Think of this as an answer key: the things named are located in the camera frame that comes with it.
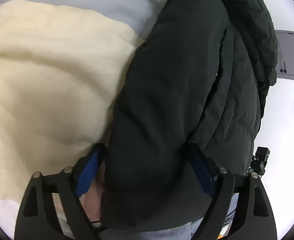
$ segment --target cream blanket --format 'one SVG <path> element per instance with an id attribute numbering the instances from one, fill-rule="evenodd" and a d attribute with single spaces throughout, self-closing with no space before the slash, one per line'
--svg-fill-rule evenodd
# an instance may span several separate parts
<path id="1" fill-rule="evenodd" d="M 0 5 L 0 199 L 20 203 L 33 172 L 73 166 L 101 140 L 142 42 L 95 11 Z"/>

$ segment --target black camera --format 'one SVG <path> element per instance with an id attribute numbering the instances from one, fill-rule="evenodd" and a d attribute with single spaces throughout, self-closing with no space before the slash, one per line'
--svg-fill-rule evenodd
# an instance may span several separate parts
<path id="1" fill-rule="evenodd" d="M 254 171 L 258 175 L 263 176 L 265 174 L 265 167 L 269 154 L 270 150 L 268 148 L 258 147 L 255 155 L 252 157 L 249 172 Z"/>

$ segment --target screw head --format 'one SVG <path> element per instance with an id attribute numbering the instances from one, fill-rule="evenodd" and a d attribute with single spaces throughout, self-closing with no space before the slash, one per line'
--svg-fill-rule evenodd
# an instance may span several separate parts
<path id="1" fill-rule="evenodd" d="M 32 174 L 32 177 L 37 179 L 41 176 L 41 172 L 40 171 L 36 171 L 34 174 Z"/>
<path id="2" fill-rule="evenodd" d="M 252 178 L 257 179 L 258 178 L 258 174 L 256 172 L 252 172 L 251 173 Z"/>
<path id="3" fill-rule="evenodd" d="M 218 170 L 219 170 L 220 173 L 223 173 L 223 174 L 227 173 L 227 169 L 224 168 L 224 167 L 220 167 Z"/>
<path id="4" fill-rule="evenodd" d="M 71 173 L 72 172 L 72 167 L 67 166 L 64 168 L 64 173 Z"/>

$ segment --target black metal frame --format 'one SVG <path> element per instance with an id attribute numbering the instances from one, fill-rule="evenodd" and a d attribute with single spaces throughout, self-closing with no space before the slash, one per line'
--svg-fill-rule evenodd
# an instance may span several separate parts
<path id="1" fill-rule="evenodd" d="M 192 240 L 217 239 L 234 193 L 239 193 L 236 213 L 229 234 L 223 239 L 277 240 L 272 208 L 257 173 L 240 176 L 224 168 L 218 169 L 196 144 L 190 144 L 187 151 L 196 153 L 210 175 L 217 178 L 212 202 Z M 34 173 L 19 209 L 15 240 L 71 239 L 61 230 L 52 193 L 59 194 L 68 225 L 76 240 L 100 240 L 98 231 L 91 225 L 74 193 L 77 187 L 74 175 L 83 170 L 86 163 L 82 163 L 76 164 L 74 169 L 67 167 L 55 175 L 42 176 L 40 172 Z"/>

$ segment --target dark green jacket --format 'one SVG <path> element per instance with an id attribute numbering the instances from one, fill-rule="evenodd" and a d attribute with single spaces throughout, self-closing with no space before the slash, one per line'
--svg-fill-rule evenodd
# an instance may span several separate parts
<path id="1" fill-rule="evenodd" d="M 103 224 L 154 231 L 203 217 L 210 198 L 184 146 L 245 174 L 276 62 L 263 0 L 168 0 L 116 102 Z"/>

